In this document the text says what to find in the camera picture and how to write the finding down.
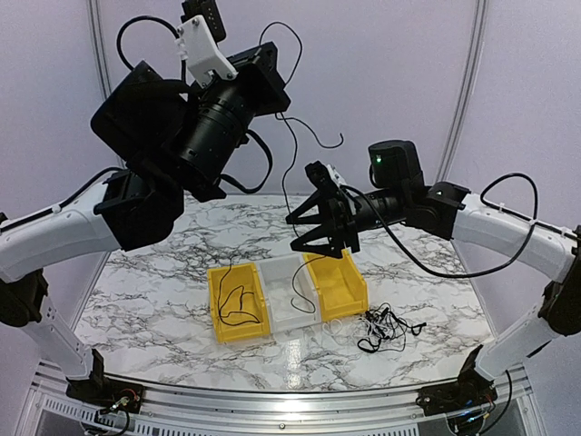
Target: metal frame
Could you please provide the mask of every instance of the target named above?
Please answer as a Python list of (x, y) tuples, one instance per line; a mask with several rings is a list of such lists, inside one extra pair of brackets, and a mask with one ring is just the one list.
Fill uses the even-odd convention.
[(103, 26), (101, 20), (101, 7), (98, 0), (87, 0), (87, 11), (89, 13), (89, 29), (91, 31), (91, 42), (93, 44), (94, 61), (97, 67), (99, 86), (101, 95), (105, 100), (112, 91), (109, 66), (104, 48)]
[[(531, 388), (522, 366), (511, 370), (513, 398), (521, 410), (527, 434), (543, 436)], [(112, 376), (135, 381), (129, 377)], [(255, 434), (325, 434), (327, 436), (389, 435), (410, 430), (420, 422), (441, 420), (425, 417), (415, 403), (421, 385), (347, 392), (248, 392), (199, 389), (139, 381), (145, 386), (142, 411), (132, 415), (128, 435), (163, 435), (162, 430), (181, 431), (181, 436), (248, 436)], [(66, 380), (56, 365), (42, 361), (34, 376), (16, 436), (34, 434), (43, 410), (76, 416), (90, 422), (96, 406), (65, 396)], [(497, 381), (499, 406), (507, 400), (506, 378)]]
[(99, 277), (101, 277), (101, 273), (103, 272), (103, 269), (105, 268), (105, 265), (107, 264), (107, 261), (109, 260), (110, 256), (111, 256), (110, 252), (101, 253), (101, 255), (99, 256), (99, 260), (95, 265), (93, 273), (91, 274), (91, 277), (87, 282), (87, 285), (83, 288), (81, 292), (81, 298), (79, 299), (76, 307), (74, 308), (73, 318), (69, 322), (69, 327), (73, 332), (74, 329), (76, 329), (76, 325), (81, 320), (84, 308), (87, 305), (89, 298), (91, 297), (91, 293), (93, 292), (95, 285), (99, 281)]
[(454, 154), (458, 149), (458, 143), (462, 134), (462, 127), (466, 119), (470, 97), (474, 92), (474, 86), (478, 76), (480, 57), (484, 45), (484, 33), (487, 22), (488, 0), (477, 0), (474, 21), (472, 23), (472, 36), (470, 36), (470, 46), (468, 57), (464, 69), (464, 77), (460, 87), (460, 95), (456, 105), (456, 112), (452, 119), (452, 125), (448, 131), (448, 138), (444, 146), (444, 153), (436, 173), (436, 182), (446, 180), (448, 177)]

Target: robotic arm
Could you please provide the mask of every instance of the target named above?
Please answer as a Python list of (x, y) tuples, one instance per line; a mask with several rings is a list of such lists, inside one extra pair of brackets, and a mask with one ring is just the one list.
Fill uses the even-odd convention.
[[(317, 226), (295, 239), (293, 250), (340, 258), (343, 248), (359, 250), (359, 232), (403, 223), (506, 256), (521, 251), (518, 260), (551, 281), (543, 299), (527, 314), (494, 341), (470, 353), (456, 381), (419, 391), (418, 405), (426, 415), (485, 404), (487, 397), (495, 400), (493, 381), (508, 368), (534, 356), (560, 335), (581, 332), (581, 227), (573, 232), (529, 220), (502, 205), (483, 203), (480, 196), (452, 183), (426, 186), (411, 142), (374, 144), (369, 156), (369, 177), (379, 189), (368, 194), (346, 186), (331, 166), (316, 162), (306, 167), (318, 189), (286, 220)], [(305, 215), (314, 207), (317, 213)], [(519, 250), (527, 237), (525, 248)], [(321, 239), (327, 242), (316, 243)]]
[[(225, 198), (221, 181), (257, 192), (266, 178), (246, 188), (222, 170), (250, 136), (266, 154), (268, 177), (271, 152), (249, 124), (291, 103), (274, 43), (226, 58), (216, 45), (226, 34), (215, 0), (189, 0), (182, 7), (176, 45), (195, 82), (162, 79), (141, 61), (91, 121), (127, 169), (105, 170), (70, 198), (24, 218), (0, 213), (0, 322), (21, 328), (61, 367), (67, 395), (109, 411), (114, 399), (138, 412), (143, 386), (104, 376), (103, 357), (74, 335), (51, 302), (43, 268), (158, 243), (183, 213), (184, 190), (200, 202)], [(116, 173), (97, 182), (111, 170)]]

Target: tangled black cable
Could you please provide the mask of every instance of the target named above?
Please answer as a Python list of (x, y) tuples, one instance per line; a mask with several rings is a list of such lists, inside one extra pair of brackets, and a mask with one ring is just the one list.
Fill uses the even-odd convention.
[[(357, 346), (363, 352), (373, 354), (375, 352), (403, 352), (406, 349), (408, 331), (414, 336), (419, 336), (426, 323), (410, 325), (407, 320), (396, 315), (388, 302), (384, 302), (379, 308), (365, 312), (364, 321), (368, 324), (367, 338), (357, 341)], [(401, 349), (384, 348), (384, 342), (393, 342), (403, 338)]]
[[(117, 40), (116, 40), (115, 44), (117, 47), (117, 54), (119, 55), (119, 59), (121, 59), (121, 62), (123, 62), (123, 65), (125, 65), (129, 70), (133, 70), (133, 65), (127, 60), (127, 57), (125, 57), (125, 54), (123, 52), (123, 46), (122, 46), (123, 34), (129, 28), (130, 25), (133, 25), (135, 23), (139, 23), (140, 21), (153, 21), (154, 23), (158, 23), (158, 24), (162, 25), (163, 27), (165, 27), (166, 29), (168, 29), (170, 32), (172, 32), (172, 35), (175, 39), (178, 39), (180, 37), (178, 34), (178, 31), (176, 30), (175, 27), (173, 27), (172, 24), (170, 24), (169, 22), (167, 22), (164, 19), (159, 18), (157, 16), (139, 15), (139, 16), (136, 16), (136, 17), (132, 18), (131, 20), (127, 21), (119, 29), (119, 32), (117, 33)], [(186, 64), (185, 64), (185, 61), (182, 61), (180, 78), (183, 82), (185, 82), (185, 74), (186, 74)]]
[[(220, 318), (221, 323), (225, 324), (225, 325), (229, 325), (231, 327), (236, 327), (238, 325), (243, 325), (243, 324), (247, 324), (247, 323), (252, 323), (252, 324), (260, 324), (261, 321), (258, 319), (258, 317), (250, 312), (246, 312), (242, 309), (243, 306), (243, 298), (244, 295), (253, 295), (254, 292), (245, 292), (245, 287), (243, 284), (236, 286), (235, 288), (233, 288), (230, 293), (228, 294), (228, 296), (226, 297), (226, 301), (222, 304), (220, 304), (220, 301), (222, 299), (222, 283), (224, 282), (224, 279), (226, 278), (226, 276), (228, 274), (230, 274), (230, 271), (232, 271), (232, 261), (233, 261), (233, 257), (230, 258), (230, 266), (228, 267), (228, 271), (222, 276), (222, 278), (220, 279), (220, 286), (219, 286), (219, 290), (218, 290), (218, 318)], [(222, 310), (224, 309), (224, 307), (226, 306), (226, 304), (228, 303), (228, 301), (230, 300), (230, 298), (233, 296), (233, 294), (238, 291), (241, 290), (241, 294), (240, 294), (240, 298), (239, 298), (239, 302), (240, 302), (240, 309), (238, 311), (230, 311), (228, 312), (227, 315), (222, 315)], [(236, 322), (236, 323), (232, 323), (232, 322), (226, 322), (224, 320), (224, 318), (228, 318), (230, 315), (232, 314), (239, 314), (239, 315), (248, 315), (251, 316), (252, 319), (251, 320), (246, 320), (246, 321), (241, 321), (241, 322)]]

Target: white robotic arm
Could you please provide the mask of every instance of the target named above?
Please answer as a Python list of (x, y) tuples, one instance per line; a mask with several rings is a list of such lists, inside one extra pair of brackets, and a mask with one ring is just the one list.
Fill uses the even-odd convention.
[[(493, 381), (497, 377), (540, 352), (556, 337), (581, 332), (579, 228), (575, 232), (556, 228), (502, 205), (483, 203), (481, 196), (453, 183), (426, 186), (411, 142), (374, 144), (369, 155), (369, 178), (378, 190), (367, 194), (345, 185), (332, 167), (307, 165), (307, 175), (318, 189), (287, 216), (287, 223), (319, 225), (295, 239), (290, 245), (293, 250), (341, 257), (343, 248), (359, 250), (359, 232), (382, 226), (417, 266), (438, 277), (471, 278), (501, 268), (467, 274), (431, 270), (389, 229), (393, 223), (404, 223), (443, 239), (486, 247), (511, 258), (502, 267), (518, 260), (551, 280), (538, 304), (468, 356), (456, 381), (419, 391), (418, 405), (427, 415), (495, 400)], [(306, 213), (315, 206), (318, 213)]]
[(71, 204), (49, 208), (46, 216), (32, 221), (25, 216), (0, 223), (0, 280), (16, 282), (54, 263), (83, 254), (120, 249), (121, 245), (103, 216), (94, 213), (94, 207), (103, 201), (106, 190), (107, 184), (98, 183)]

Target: lavender wall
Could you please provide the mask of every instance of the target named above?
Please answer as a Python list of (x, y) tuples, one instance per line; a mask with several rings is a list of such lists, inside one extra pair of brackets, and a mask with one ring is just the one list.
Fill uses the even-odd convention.
[[(271, 21), (282, 20), (296, 29), (305, 49), (288, 87), (289, 114), (312, 124), (327, 144), (337, 141), (339, 132), (345, 135), (343, 148), (323, 151), (297, 126), (300, 152), (287, 179), (289, 192), (312, 192), (303, 168), (317, 159), (336, 164), (350, 183), (368, 188), (368, 145), (394, 138), (416, 142), (427, 179), (432, 180), (458, 99), (474, 2), (220, 0), (218, 6), (228, 32), (220, 44), (226, 55), (255, 46)], [(147, 14), (180, 23), (181, 8), (173, 0), (103, 2), (102, 9), (114, 84), (127, 74), (114, 46), (117, 30), (126, 20)], [(162, 75), (179, 75), (166, 29), (139, 23), (125, 36), (125, 52), (133, 62), (145, 58)], [(297, 43), (276, 27), (269, 31), (270, 38), (280, 50), (281, 74), (288, 77)], [(291, 136), (284, 124), (271, 117), (255, 120), (252, 128), (274, 155), (274, 170), (264, 192), (280, 193), (282, 173), (292, 159)], [(253, 186), (264, 169), (260, 150), (251, 144), (234, 154), (227, 172)]]
[[(116, 164), (89, 120), (101, 96), (85, 2), (3, 2), (0, 14), (0, 210), (18, 217), (56, 203)], [(46, 269), (70, 320), (99, 255)], [(34, 343), (0, 325), (0, 422), (13, 434), (34, 368)]]
[[(491, 2), (475, 93), (449, 180), (481, 191), (503, 173), (522, 171), (537, 182), (540, 218), (581, 223), (581, 4)], [(499, 186), (491, 198), (530, 211), (530, 189)], [(504, 259), (460, 245), (469, 270)], [(476, 279), (499, 332), (539, 301), (547, 279), (525, 266)], [(551, 436), (578, 434), (581, 337), (554, 341), (527, 363)]]

